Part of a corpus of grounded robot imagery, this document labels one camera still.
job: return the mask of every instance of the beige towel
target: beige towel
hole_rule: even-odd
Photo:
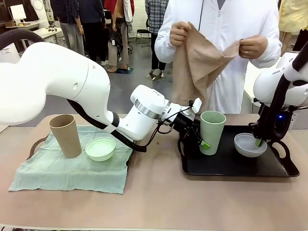
[[[188,105],[200,97],[200,112],[208,110],[211,84],[239,52],[239,41],[220,52],[196,28],[188,33],[185,43],[177,48],[173,64],[174,102]]]

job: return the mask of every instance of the green cup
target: green cup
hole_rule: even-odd
[[[214,155],[217,152],[225,123],[226,117],[220,112],[207,111],[201,114],[200,133],[204,142],[200,146],[200,151],[203,154]]]

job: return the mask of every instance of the green towel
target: green towel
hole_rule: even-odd
[[[92,190],[123,194],[127,166],[132,149],[109,133],[93,126],[78,126],[82,147],[80,156],[64,157],[60,146],[51,133],[29,160],[17,169],[9,191],[19,190]],[[115,154],[106,161],[95,162],[85,153],[88,142],[97,137],[112,137],[116,142]]]

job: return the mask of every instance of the white bowl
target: white bowl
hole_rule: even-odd
[[[252,134],[241,133],[234,137],[235,149],[239,154],[246,157],[261,156],[267,149],[268,145],[262,141],[261,146],[256,146],[256,139]]]
[[[110,137],[99,137],[91,140],[86,146],[86,154],[94,161],[105,161],[115,153],[115,140]]]

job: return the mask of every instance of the tan cup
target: tan cup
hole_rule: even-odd
[[[81,154],[76,121],[72,115],[60,115],[53,118],[49,122],[49,127],[66,158],[75,158]]]

